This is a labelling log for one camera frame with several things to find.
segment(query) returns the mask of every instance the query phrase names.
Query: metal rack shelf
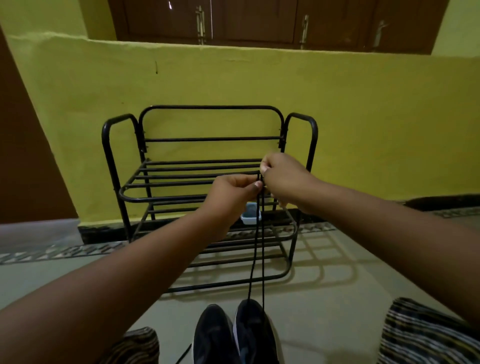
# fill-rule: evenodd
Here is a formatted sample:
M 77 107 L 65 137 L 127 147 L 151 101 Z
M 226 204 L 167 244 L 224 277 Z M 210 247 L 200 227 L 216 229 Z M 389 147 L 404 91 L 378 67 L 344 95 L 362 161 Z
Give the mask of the metal rack shelf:
M 192 109 L 192 110 L 271 110 L 275 112 L 280 121 L 279 136 L 243 136 L 243 137 L 212 137 L 212 138 L 145 138 L 144 117 L 154 109 Z M 126 236 L 129 242 L 150 233 L 155 230 L 162 221 L 162 214 L 188 213 L 196 210 L 205 200 L 205 194 L 186 194 L 173 196 L 155 196 L 152 194 L 153 188 L 178 187 L 192 185 L 212 184 L 215 177 L 224 174 L 254 174 L 259 176 L 260 158 L 255 159 L 215 159 L 215 160 L 181 160 L 181 161 L 151 161 L 145 154 L 147 153 L 147 143 L 192 143 L 192 142 L 216 142 L 216 141 L 246 141 L 246 140 L 278 140 L 280 152 L 285 151 L 287 142 L 288 125 L 292 118 L 305 120 L 310 123 L 312 128 L 312 137 L 310 140 L 310 150 L 307 158 L 306 168 L 311 170 L 313 156 L 318 138 L 318 128 L 316 121 L 307 115 L 291 113 L 284 120 L 282 113 L 272 106 L 188 106 L 188 105 L 154 105 L 144 109 L 137 119 L 132 114 L 121 115 L 105 122 L 102 129 L 102 144 L 107 159 L 108 169 L 112 179 L 113 189 L 120 209 L 123 224 L 125 226 Z M 140 155 L 140 166 L 133 175 L 122 186 L 118 177 L 118 172 L 110 146 L 110 129 L 114 124 L 130 120 L 133 124 L 133 130 L 136 135 L 137 147 Z M 146 197 L 128 196 L 128 191 L 134 189 L 145 189 Z M 132 226 L 125 202 L 129 203 L 148 203 L 147 209 L 140 222 Z M 183 287 L 170 288 L 168 292 L 190 291 L 197 289 L 206 289 L 214 287 L 224 287 L 237 284 L 257 282 L 261 280 L 279 279 L 288 274 L 293 261 L 295 245 L 300 223 L 300 214 L 293 218 L 288 211 L 277 210 L 278 202 L 265 195 L 265 206 L 271 206 L 271 211 L 265 211 L 264 214 L 264 246 L 273 247 L 279 250 L 279 253 L 268 253 L 264 259 L 281 259 L 286 262 L 286 268 L 279 274 L 265 276 L 263 278 L 249 278 L 228 280 L 223 282 L 212 282 L 196 284 Z M 277 226 L 292 225 L 293 231 L 287 236 L 280 236 Z M 282 242 L 291 241 L 290 250 L 287 253 Z M 229 254 L 217 259 L 207 259 L 206 261 L 193 262 L 190 267 L 207 267 L 228 265 L 241 262 L 251 262 L 254 260 L 253 254 L 244 256 L 245 252 L 252 251 L 255 248 L 255 238 L 252 236 L 252 227 L 242 225 L 237 221 L 231 228 L 227 237 L 219 242 L 208 245 L 200 255 L 210 253 L 241 252 L 241 256 L 235 257 Z

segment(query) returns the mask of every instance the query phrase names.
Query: decorative tile border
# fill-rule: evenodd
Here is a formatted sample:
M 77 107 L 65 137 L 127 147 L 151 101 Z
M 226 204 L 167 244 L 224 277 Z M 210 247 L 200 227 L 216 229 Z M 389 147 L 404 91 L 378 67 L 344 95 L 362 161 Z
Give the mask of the decorative tile border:
M 467 207 L 467 208 L 457 208 L 450 210 L 439 210 L 433 211 L 434 215 L 437 215 L 442 218 L 460 218 L 466 216 L 477 216 L 480 215 L 480 207 Z M 265 235 L 271 235 L 270 229 L 265 229 Z M 293 226 L 279 226 L 277 227 L 277 232 L 279 235 L 289 234 L 293 230 Z M 336 230 L 335 226 L 329 222 L 316 222 L 311 224 L 303 224 L 300 226 L 300 234 L 306 234 L 309 232 L 319 232 L 319 231 L 330 231 Z M 253 237 L 255 230 L 249 231 L 240 231 L 240 232 L 231 232 L 228 233 L 228 238 L 231 239 L 248 239 Z M 123 248 L 127 245 L 127 242 L 112 242 L 112 243 L 101 243 L 101 244 L 90 244 L 90 245 L 79 245 L 79 246 L 49 246 L 48 248 L 42 248 L 37 250 L 30 250 L 25 252 L 17 253 L 3 253 L 0 254 L 0 265 L 16 264 L 16 263 L 31 263 L 31 262 L 41 262 L 46 260 L 55 260 L 55 259 L 67 259 L 67 258 L 77 258 L 84 256 L 95 256 L 95 255 L 107 255 L 115 250 Z

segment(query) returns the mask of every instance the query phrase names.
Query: black shoe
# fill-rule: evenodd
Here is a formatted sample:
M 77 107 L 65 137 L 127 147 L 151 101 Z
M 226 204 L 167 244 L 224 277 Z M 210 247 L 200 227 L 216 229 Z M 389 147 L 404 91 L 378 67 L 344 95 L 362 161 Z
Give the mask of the black shoe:
M 272 325 L 257 301 L 240 303 L 233 323 L 233 337 L 242 364 L 278 364 Z
M 193 364 L 240 364 L 231 327 L 232 322 L 220 306 L 209 305 L 195 329 Z

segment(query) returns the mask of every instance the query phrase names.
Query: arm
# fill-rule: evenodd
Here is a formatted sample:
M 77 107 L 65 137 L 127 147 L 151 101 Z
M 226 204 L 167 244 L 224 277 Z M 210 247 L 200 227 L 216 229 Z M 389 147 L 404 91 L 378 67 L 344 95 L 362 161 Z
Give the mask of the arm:
M 294 158 L 261 166 L 282 203 L 321 216 L 435 299 L 480 327 L 480 233 L 368 194 L 322 182 Z
M 0 311 L 1 363 L 92 363 L 261 190 L 256 176 L 218 177 L 194 213 L 77 269 Z

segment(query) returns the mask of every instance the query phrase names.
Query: person's left arm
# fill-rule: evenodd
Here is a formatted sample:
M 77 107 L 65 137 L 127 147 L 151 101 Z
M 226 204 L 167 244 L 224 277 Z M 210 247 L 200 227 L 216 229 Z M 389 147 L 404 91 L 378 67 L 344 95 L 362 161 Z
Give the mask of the person's left arm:
M 218 177 L 195 212 L 81 267 L 0 311 L 0 363 L 93 363 L 262 188 L 254 175 Z

